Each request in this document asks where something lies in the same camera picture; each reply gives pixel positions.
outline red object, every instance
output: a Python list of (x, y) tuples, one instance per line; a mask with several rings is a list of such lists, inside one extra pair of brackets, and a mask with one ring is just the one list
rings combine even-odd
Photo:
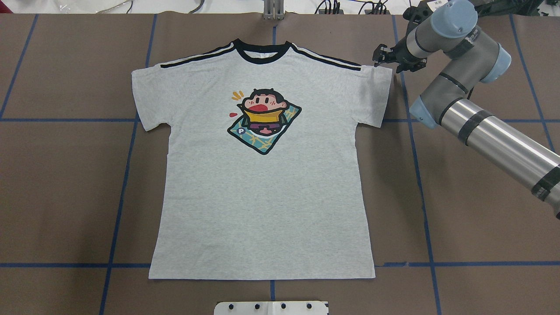
[(12, 10), (10, 10), (10, 8), (8, 8), (8, 7), (2, 2), (2, 0), (0, 0), (0, 13), (13, 13)]

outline silver cylinder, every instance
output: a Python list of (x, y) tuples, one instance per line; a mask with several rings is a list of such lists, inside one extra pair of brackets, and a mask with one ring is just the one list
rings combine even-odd
[(560, 156), (467, 99), (449, 107), (441, 125), (552, 205), (560, 219)]

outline white floor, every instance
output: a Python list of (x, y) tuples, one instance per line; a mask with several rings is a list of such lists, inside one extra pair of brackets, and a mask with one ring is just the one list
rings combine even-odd
[[(110, 8), (125, 0), (3, 0), (14, 13), (95, 13)], [(187, 13), (196, 8), (200, 0), (134, 0), (131, 13), (159, 13), (176, 11)], [(321, 0), (284, 0), (284, 10), (296, 13), (313, 13)], [(417, 5), (419, 0), (412, 0)], [(344, 14), (357, 14), (361, 2), (340, 0)], [(400, 15), (409, 7), (408, 0), (388, 0), (385, 4), (392, 14)], [(127, 3), (110, 13), (126, 13)], [(206, 0), (199, 13), (243, 13), (262, 12), (263, 0)], [(560, 16), (558, 6), (541, 5), (541, 11)]]

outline shirt sleeve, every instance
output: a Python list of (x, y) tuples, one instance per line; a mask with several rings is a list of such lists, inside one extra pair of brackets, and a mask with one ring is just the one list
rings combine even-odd
[(161, 123), (171, 125), (176, 112), (172, 98), (176, 83), (159, 67), (156, 65), (132, 72), (134, 102), (146, 131)]
[(351, 71), (347, 93), (352, 119), (381, 127), (392, 76), (393, 70), (384, 67), (362, 66), (360, 71)]

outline red mark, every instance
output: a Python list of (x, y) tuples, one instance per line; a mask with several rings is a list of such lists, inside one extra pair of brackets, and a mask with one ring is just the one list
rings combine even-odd
[(253, 110), (255, 112), (266, 112), (268, 110), (268, 107), (266, 105), (263, 105), (263, 104), (258, 104), (258, 105), (255, 105), (255, 106), (251, 106), (249, 109)]

